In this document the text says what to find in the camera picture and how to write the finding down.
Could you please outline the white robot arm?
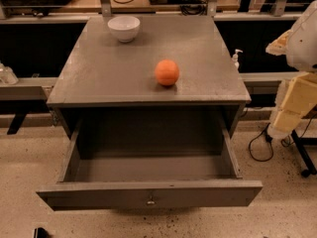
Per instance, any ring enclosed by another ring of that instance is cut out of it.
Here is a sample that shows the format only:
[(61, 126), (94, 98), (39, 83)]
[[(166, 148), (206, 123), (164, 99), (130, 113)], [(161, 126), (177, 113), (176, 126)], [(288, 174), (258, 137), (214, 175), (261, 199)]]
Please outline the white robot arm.
[(317, 1), (265, 51), (274, 56), (285, 55), (287, 64), (300, 71), (279, 85), (275, 108), (269, 118), (268, 134), (274, 139), (283, 139), (317, 105)]

